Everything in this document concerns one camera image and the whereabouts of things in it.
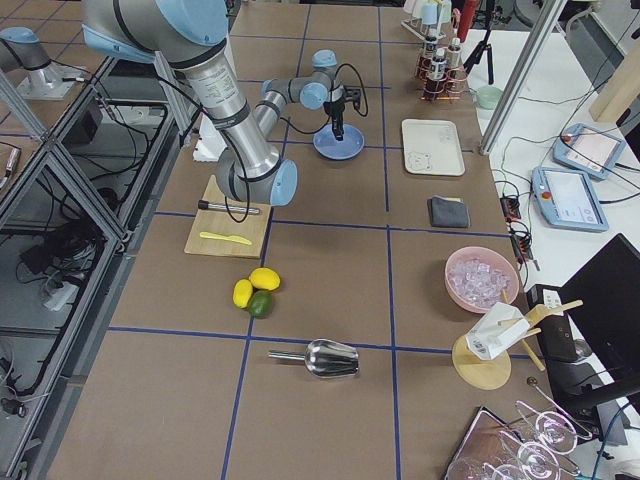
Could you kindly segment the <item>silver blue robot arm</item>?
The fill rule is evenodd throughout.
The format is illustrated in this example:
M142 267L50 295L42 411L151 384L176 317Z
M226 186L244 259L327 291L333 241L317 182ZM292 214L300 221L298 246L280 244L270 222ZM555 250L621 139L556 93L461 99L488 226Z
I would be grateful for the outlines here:
M299 103L323 109L336 140L344 136L346 103L358 106L362 90L347 88L331 50L312 58L307 77L269 80L251 107L227 60L227 7L223 1L86 1L86 44L108 56L151 63L162 54L189 82L226 147L216 170L218 188L236 201L285 206L295 195L296 164L282 157L268 136L282 110Z

